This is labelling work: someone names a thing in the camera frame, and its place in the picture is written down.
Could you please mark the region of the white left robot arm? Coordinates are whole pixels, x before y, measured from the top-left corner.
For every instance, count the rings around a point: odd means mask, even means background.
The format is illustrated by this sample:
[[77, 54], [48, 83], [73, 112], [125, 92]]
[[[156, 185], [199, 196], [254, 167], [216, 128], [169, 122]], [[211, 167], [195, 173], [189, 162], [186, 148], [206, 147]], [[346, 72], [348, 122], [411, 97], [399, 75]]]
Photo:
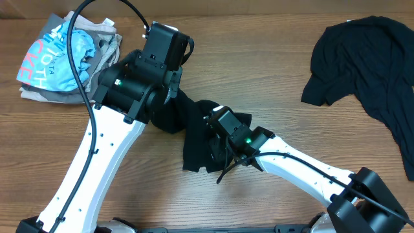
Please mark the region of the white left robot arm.
[[54, 198], [38, 216], [20, 221], [17, 233], [136, 232], [120, 218], [98, 222], [106, 193], [126, 153], [153, 113], [175, 98], [182, 65], [194, 50], [191, 37], [153, 22], [142, 50], [104, 69], [93, 117]]

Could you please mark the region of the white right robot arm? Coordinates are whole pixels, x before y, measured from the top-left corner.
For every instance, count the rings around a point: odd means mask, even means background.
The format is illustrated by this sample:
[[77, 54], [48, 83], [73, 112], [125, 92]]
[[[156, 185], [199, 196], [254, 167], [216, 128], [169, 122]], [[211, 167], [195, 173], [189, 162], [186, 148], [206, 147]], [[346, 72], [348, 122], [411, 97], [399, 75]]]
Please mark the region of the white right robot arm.
[[355, 173], [320, 162], [265, 128], [250, 129], [227, 106], [213, 108], [203, 119], [224, 144], [220, 159], [234, 159], [224, 164], [222, 175], [238, 165], [253, 166], [284, 178], [326, 207], [304, 232], [400, 232], [413, 224], [373, 170]]

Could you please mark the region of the black polo shirt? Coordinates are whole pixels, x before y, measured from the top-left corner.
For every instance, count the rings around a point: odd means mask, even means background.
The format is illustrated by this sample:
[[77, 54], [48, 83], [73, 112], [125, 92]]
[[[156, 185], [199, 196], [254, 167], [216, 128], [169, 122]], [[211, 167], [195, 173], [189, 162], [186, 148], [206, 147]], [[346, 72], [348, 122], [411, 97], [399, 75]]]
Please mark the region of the black polo shirt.
[[152, 124], [170, 134], [186, 131], [183, 145], [182, 169], [198, 172], [202, 167], [208, 173], [224, 169], [230, 159], [218, 161], [213, 155], [225, 147], [223, 143], [214, 144], [215, 132], [207, 125], [204, 117], [219, 104], [211, 100], [197, 102], [189, 98], [184, 91], [178, 90], [177, 96], [170, 99], [151, 117]]

